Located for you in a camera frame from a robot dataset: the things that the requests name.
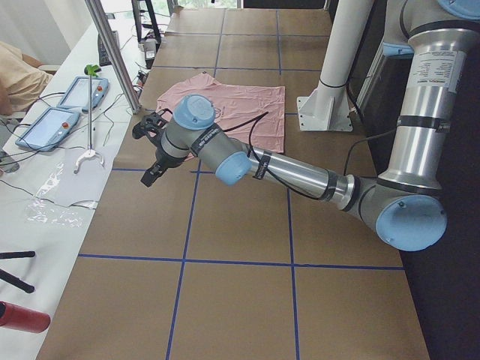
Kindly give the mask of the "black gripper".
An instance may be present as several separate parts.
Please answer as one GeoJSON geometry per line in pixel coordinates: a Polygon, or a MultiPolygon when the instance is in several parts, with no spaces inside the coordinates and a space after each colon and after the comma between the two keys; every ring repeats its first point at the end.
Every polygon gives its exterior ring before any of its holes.
{"type": "MultiPolygon", "coordinates": [[[[169,121],[164,118],[164,113],[172,115],[172,112],[169,109],[144,115],[142,120],[133,126],[132,137],[135,140],[146,137],[147,140],[157,149],[162,150],[168,155],[172,155],[173,151],[169,150],[166,142],[162,140],[164,131],[169,124],[169,121]]],[[[168,168],[167,161],[157,160],[144,172],[140,179],[141,183],[146,187],[151,187],[168,170],[168,168]]]]}

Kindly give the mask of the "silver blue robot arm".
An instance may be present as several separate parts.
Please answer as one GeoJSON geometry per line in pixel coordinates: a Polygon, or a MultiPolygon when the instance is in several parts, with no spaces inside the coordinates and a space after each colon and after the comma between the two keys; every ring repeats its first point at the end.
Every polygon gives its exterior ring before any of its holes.
{"type": "Polygon", "coordinates": [[[134,138],[156,147],[142,183],[152,185],[193,155],[227,185],[249,174],[332,202],[399,250],[435,244],[447,227],[436,173],[464,62],[479,42],[479,3],[389,1],[384,35],[384,53],[411,55],[412,64],[388,168],[376,178],[338,175],[230,138],[215,124],[212,102],[189,94],[170,120],[151,114],[133,127],[134,138]]]}

